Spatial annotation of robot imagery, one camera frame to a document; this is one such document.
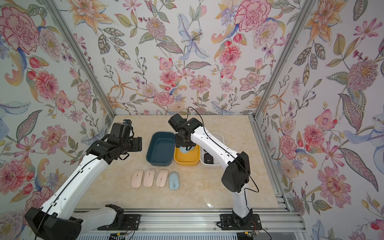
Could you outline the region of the black mouse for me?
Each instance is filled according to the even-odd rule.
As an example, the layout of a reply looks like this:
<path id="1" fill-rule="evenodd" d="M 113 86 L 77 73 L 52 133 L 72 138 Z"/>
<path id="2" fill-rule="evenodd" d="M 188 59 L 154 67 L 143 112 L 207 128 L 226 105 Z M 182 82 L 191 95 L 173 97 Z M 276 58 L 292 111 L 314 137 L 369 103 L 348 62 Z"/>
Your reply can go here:
<path id="1" fill-rule="evenodd" d="M 204 163 L 207 165 L 213 165 L 214 164 L 214 158 L 209 154 L 204 154 Z"/>

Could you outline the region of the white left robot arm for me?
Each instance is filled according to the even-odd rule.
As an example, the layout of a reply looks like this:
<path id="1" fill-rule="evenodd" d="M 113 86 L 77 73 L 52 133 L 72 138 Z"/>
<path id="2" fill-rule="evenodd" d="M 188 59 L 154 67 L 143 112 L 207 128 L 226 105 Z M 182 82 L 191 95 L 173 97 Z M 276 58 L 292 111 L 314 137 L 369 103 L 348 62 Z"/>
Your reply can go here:
<path id="1" fill-rule="evenodd" d="M 142 151 L 142 138 L 129 137 L 117 142 L 97 140 L 87 150 L 82 163 L 41 207 L 31 207 L 25 214 L 36 238 L 43 240 L 75 240 L 96 230 L 120 230 L 125 225 L 122 208 L 109 204 L 105 207 L 75 214 L 74 210 L 98 175 L 121 155 Z"/>

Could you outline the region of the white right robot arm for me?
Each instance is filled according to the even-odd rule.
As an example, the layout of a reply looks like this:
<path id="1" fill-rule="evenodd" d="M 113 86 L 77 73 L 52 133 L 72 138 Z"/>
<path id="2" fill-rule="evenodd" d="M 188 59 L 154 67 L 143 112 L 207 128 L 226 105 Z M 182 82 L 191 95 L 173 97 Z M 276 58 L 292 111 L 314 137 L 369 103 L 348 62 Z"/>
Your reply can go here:
<path id="1" fill-rule="evenodd" d="M 176 132 L 177 148 L 190 150 L 199 146 L 217 160 L 224 169 L 221 181 L 232 193 L 233 210 L 229 214 L 221 214 L 218 226 L 221 230 L 257 230 L 257 220 L 247 200 L 249 182 L 255 184 L 251 177 L 249 156 L 245 152 L 238 153 L 214 137 L 204 125 L 203 120 L 186 119 L 179 114 L 168 120 Z"/>

